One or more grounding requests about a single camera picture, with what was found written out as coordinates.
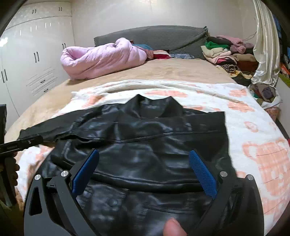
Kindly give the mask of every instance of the jacket pocket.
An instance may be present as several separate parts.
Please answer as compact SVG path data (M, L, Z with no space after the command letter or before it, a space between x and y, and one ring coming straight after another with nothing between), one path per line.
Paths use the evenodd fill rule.
M172 217L189 233L201 218L194 209L171 209L147 204L143 204L142 209L142 235L145 236L162 236L166 221Z

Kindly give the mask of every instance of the beige bed sheet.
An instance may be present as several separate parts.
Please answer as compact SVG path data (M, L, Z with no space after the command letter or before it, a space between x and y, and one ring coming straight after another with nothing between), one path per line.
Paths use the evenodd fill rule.
M83 88L127 79L182 80L200 83L235 83L235 81L207 61L193 59L152 60L139 67L85 81L67 80L39 98L10 127L5 142L18 138L21 129L41 123L62 109L71 100L71 92Z

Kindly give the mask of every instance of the jacket sleeve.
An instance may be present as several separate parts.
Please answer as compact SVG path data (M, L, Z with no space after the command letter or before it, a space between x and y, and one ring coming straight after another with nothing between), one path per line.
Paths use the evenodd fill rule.
M73 111L21 130L18 139L41 135L44 142L55 142L58 137L71 131L74 124L91 109Z

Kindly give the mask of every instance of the jacket button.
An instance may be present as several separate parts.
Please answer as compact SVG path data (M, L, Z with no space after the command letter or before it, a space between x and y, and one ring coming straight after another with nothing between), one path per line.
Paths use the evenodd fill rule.
M118 200L111 198L108 201L108 205L111 206L111 207L117 206L118 205Z

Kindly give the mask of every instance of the blue gripper pad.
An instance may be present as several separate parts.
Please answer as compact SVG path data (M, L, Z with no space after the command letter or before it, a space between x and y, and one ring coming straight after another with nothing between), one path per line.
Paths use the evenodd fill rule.
M206 195L215 199L218 192L215 178L209 172L208 168L205 166L205 164L194 150L189 152L189 164L193 169L196 177L198 178Z
M99 163L99 160L99 152L95 149L92 151L86 162L76 174L75 178L72 180L72 195L75 198L84 192L92 174L94 173Z

